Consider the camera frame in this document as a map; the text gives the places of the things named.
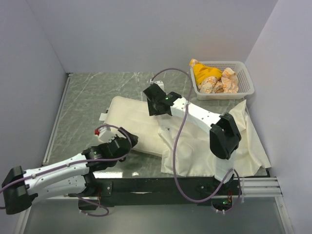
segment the red object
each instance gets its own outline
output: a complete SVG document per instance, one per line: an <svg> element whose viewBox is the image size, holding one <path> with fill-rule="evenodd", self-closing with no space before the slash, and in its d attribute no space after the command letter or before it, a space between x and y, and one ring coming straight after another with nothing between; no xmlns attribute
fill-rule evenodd
<svg viewBox="0 0 312 234"><path fill-rule="evenodd" d="M95 130L94 130L94 134L98 136L98 135L99 135L99 130L98 130L98 129L95 129Z"/></svg>

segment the white cloth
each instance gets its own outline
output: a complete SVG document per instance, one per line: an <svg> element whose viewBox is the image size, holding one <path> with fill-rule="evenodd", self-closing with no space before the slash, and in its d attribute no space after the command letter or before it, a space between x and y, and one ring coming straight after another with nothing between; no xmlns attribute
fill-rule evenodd
<svg viewBox="0 0 312 234"><path fill-rule="evenodd" d="M138 136L134 150L161 156L164 142L158 135L158 122L155 116L149 116L147 103L114 97L109 107L105 123L123 127L129 133ZM122 136L116 129L112 131Z"/></svg>
<svg viewBox="0 0 312 234"><path fill-rule="evenodd" d="M229 112L234 117L242 136L236 150L234 168L243 177L255 175L260 167L271 167L245 109L246 101L243 101ZM166 144L162 153L161 172L172 174L173 145L182 119L161 116L158 122L158 133ZM189 122L185 123L180 135L175 158L176 171L180 176L213 176L215 174L215 155L210 151L209 135Z"/></svg>

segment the robotic arm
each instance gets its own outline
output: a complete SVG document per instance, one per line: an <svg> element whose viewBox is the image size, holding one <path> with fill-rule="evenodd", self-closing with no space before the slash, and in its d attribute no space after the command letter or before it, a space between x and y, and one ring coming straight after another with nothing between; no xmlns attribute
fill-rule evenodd
<svg viewBox="0 0 312 234"><path fill-rule="evenodd" d="M210 135L210 149L217 157L215 178L222 181L233 168L233 157L241 140L233 117L206 111L175 92L166 94L161 81L151 84L144 94L147 96L150 116L169 114L183 118L188 106L187 120ZM93 172L113 167L118 160L124 161L124 155L137 144L137 136L123 128L118 130L125 138L114 135L109 126L96 129L95 133L103 144L90 147L62 162L26 171L20 166L11 169L1 190L6 213L19 213L29 208L32 202L58 195L93 194L98 187ZM228 175L223 183L230 183L232 177Z"/></svg>

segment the gray wall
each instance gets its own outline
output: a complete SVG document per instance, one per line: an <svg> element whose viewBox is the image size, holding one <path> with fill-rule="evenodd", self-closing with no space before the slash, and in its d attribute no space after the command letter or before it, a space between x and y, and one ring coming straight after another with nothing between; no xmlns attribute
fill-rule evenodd
<svg viewBox="0 0 312 234"><path fill-rule="evenodd" d="M246 64L249 110L296 233L312 232L312 2L279 0Z"/></svg>
<svg viewBox="0 0 312 234"><path fill-rule="evenodd" d="M40 166L65 72L25 0L0 1L0 181L15 166ZM0 211L0 232L18 215Z"/></svg>
<svg viewBox="0 0 312 234"><path fill-rule="evenodd" d="M245 61L277 0L27 0L66 72Z"/></svg>

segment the laundry basket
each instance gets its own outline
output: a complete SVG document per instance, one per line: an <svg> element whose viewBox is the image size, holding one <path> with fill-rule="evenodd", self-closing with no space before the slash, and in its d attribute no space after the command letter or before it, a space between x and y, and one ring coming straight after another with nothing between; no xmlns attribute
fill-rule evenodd
<svg viewBox="0 0 312 234"><path fill-rule="evenodd" d="M197 99L199 100L241 99L245 97L246 95L250 95L254 93L254 85L244 63L239 62L239 61L206 61L206 62L200 62L200 63L209 67L216 67L220 69L221 71L223 71L227 67L235 71L237 78L238 78L238 93L236 94L224 94L224 93L202 94L200 93L195 82L193 68L191 67L191 76L192 76L195 93L197 95Z"/></svg>

